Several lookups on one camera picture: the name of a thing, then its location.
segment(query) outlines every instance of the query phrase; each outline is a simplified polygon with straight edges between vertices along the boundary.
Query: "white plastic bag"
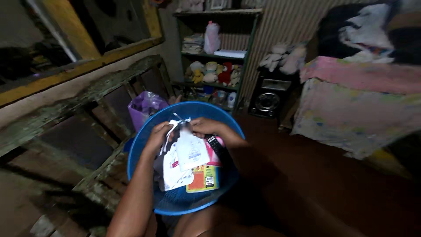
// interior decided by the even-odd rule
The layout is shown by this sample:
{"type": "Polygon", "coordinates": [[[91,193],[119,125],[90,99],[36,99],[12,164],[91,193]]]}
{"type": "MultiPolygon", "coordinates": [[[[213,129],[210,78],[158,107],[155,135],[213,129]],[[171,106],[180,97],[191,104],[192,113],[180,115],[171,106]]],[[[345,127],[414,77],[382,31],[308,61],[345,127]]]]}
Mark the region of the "white plastic bag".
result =
{"type": "Polygon", "coordinates": [[[209,21],[205,32],[205,47],[204,50],[207,54],[213,54],[221,46],[221,40],[219,39],[219,25],[209,21]]]}

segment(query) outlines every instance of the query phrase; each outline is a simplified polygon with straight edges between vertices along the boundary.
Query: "pink blanket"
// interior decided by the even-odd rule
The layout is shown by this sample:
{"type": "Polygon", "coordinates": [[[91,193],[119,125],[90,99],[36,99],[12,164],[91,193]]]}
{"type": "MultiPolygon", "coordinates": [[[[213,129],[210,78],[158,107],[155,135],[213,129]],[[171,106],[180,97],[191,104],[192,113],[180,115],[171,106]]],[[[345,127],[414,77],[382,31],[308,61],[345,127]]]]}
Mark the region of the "pink blanket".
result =
{"type": "Polygon", "coordinates": [[[292,134],[363,159],[421,129],[420,67],[318,57],[301,70],[301,81],[292,134]]]}
{"type": "Polygon", "coordinates": [[[398,64],[349,63],[319,56],[301,70],[301,83],[310,78],[350,89],[393,94],[421,93],[421,67],[398,64]]]}

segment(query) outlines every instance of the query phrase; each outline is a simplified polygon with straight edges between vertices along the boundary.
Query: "blue plastic basin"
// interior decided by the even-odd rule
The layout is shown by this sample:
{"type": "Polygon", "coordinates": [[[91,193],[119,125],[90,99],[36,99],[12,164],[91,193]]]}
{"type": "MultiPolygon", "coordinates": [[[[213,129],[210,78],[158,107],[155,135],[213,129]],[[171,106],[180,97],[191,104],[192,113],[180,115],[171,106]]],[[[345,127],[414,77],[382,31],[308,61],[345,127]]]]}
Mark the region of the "blue plastic basin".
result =
{"type": "MultiPolygon", "coordinates": [[[[177,119],[173,113],[183,119],[206,117],[225,123],[244,138],[244,134],[237,122],[224,110],[204,102],[182,102],[168,106],[154,116],[151,116],[137,133],[130,149],[127,175],[131,179],[140,154],[152,128],[164,121],[177,119]]],[[[219,189],[201,193],[188,194],[186,187],[161,192],[158,183],[154,182],[154,209],[161,215],[182,215],[196,212],[215,203],[218,198],[228,191],[238,181],[239,175],[233,162],[224,161],[224,167],[219,169],[219,189]]]]}

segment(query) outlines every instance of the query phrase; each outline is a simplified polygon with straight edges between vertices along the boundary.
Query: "white bottle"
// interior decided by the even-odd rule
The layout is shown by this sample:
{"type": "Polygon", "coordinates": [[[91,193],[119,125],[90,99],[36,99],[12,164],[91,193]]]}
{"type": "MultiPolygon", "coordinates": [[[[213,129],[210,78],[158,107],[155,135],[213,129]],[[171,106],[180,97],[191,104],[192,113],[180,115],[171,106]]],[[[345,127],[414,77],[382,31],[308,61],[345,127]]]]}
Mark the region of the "white bottle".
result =
{"type": "Polygon", "coordinates": [[[231,92],[229,95],[228,95],[228,107],[229,108],[232,108],[232,107],[234,107],[234,103],[235,103],[235,98],[237,97],[237,93],[235,93],[235,92],[231,92]]]}

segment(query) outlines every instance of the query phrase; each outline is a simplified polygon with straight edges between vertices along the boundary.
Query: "black speaker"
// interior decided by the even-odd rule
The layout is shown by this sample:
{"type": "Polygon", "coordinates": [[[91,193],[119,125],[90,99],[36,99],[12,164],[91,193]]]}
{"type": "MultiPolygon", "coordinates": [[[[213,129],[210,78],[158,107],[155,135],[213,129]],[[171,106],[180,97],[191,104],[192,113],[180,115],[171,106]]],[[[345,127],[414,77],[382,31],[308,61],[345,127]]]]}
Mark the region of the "black speaker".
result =
{"type": "Polygon", "coordinates": [[[286,75],[275,68],[258,69],[259,76],[251,97],[248,113],[255,116],[276,118],[290,92],[299,85],[299,73],[286,75]]]}

